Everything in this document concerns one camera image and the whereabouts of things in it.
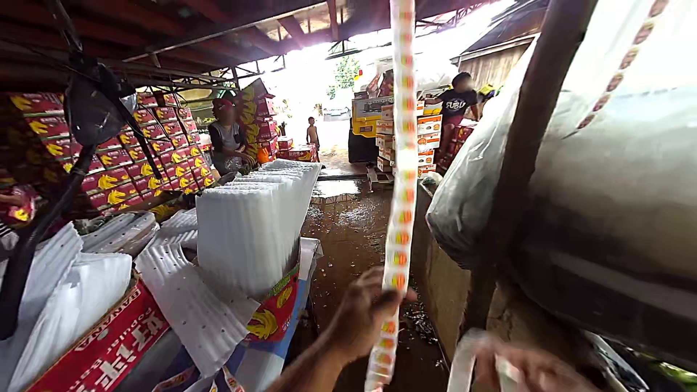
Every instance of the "boy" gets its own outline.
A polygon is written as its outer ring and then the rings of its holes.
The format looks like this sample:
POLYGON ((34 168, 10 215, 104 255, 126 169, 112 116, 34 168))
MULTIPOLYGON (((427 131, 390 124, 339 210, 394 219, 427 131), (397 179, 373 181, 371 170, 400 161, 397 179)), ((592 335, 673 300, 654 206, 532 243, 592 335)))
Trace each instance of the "boy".
POLYGON ((472 75, 460 72, 452 79, 452 89, 442 92, 437 98, 426 99, 426 105, 443 103, 441 114, 443 115, 443 135, 441 146, 436 152, 434 161, 438 162, 447 151, 447 146, 452 140, 453 130, 460 125, 465 111, 472 107, 472 114, 476 121, 481 116, 477 107, 477 92, 472 89, 472 75))

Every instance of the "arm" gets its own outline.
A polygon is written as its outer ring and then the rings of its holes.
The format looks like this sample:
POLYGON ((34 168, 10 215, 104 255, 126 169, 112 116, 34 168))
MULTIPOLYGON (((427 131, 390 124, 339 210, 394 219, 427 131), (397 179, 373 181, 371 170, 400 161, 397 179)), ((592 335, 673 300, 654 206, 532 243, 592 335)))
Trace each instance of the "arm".
MULTIPOLYGON (((370 353, 382 323, 395 313, 401 301, 397 292, 381 292, 382 280, 383 269, 375 268, 351 283, 327 330, 266 392, 331 392, 342 368, 370 353)), ((406 296, 416 299, 411 289, 406 296)))

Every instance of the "stack of boxes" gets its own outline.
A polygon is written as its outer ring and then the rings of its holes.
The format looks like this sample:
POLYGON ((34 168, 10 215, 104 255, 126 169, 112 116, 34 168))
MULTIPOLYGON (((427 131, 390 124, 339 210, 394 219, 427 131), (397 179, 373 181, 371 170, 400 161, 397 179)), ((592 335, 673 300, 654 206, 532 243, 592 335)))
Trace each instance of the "stack of boxes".
MULTIPOLYGON (((428 172, 436 170, 434 162, 434 150, 441 143, 441 122, 442 116, 424 116, 424 103, 417 104, 417 146, 419 151, 419 178, 428 172)), ((391 172, 395 166, 395 123, 394 107, 384 105, 382 107, 381 119, 377 121, 377 135, 375 145, 378 147, 378 169, 382 172, 391 172)))
MULTIPOLYGON (((134 131, 126 126, 118 137, 98 146, 69 218, 125 209, 163 190, 191 193, 213 183, 189 109, 178 107, 171 94, 140 93, 138 103, 141 109, 134 113, 138 131, 151 139, 150 150, 163 180, 155 178, 134 131)), ((31 184, 42 196, 57 194, 82 149, 70 136, 62 95, 1 94, 0 119, 1 145, 7 149, 3 151, 5 167, 18 182, 31 184)))

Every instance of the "hand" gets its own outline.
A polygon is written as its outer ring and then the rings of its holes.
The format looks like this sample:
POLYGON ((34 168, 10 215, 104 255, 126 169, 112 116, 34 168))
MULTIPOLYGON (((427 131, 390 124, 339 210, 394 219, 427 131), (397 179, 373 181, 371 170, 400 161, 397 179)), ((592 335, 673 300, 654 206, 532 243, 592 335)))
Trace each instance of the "hand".
POLYGON ((588 380, 554 355, 522 349, 495 338, 485 338, 475 350, 475 382, 500 391, 496 358, 510 362, 519 373, 519 390, 530 392, 599 392, 588 380))
MULTIPOLYGON (((382 292, 383 268, 373 268, 348 286, 334 319, 325 334, 331 347, 344 363, 370 353, 378 341, 383 322, 390 318, 403 299, 395 291, 382 292)), ((409 301, 416 292, 409 288, 409 301)))

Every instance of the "stack of foam sheets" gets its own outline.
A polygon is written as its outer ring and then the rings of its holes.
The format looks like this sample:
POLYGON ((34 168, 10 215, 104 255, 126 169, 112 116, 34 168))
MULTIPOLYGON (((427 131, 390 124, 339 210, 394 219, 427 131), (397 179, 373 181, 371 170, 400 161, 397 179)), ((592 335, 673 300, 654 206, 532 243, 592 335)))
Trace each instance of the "stack of foam sheets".
POLYGON ((292 254, 321 164, 275 160, 197 200, 198 261, 224 299, 262 299, 292 254))

